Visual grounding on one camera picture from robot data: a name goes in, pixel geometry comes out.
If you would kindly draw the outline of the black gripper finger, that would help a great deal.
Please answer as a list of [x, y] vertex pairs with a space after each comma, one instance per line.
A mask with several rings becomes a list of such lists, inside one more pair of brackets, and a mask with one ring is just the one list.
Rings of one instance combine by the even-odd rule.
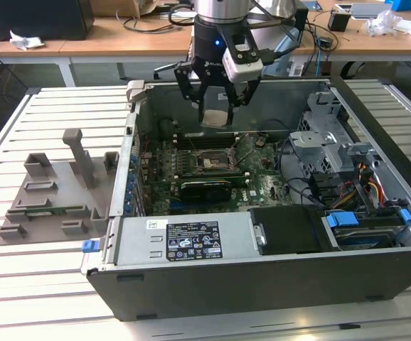
[[177, 63], [174, 68], [176, 81], [185, 100], [191, 101], [192, 104], [198, 105], [198, 122], [201, 123], [204, 118], [204, 96], [209, 86], [208, 76], [200, 79], [199, 88], [195, 89], [191, 84], [190, 73], [193, 71], [191, 63]]
[[246, 88], [243, 92], [238, 94], [234, 83], [229, 82], [226, 85], [226, 95], [228, 98], [228, 116], [226, 124], [233, 123], [234, 110], [241, 106], [246, 106], [250, 103], [253, 94], [256, 92], [258, 85], [260, 84], [260, 78], [246, 82]]

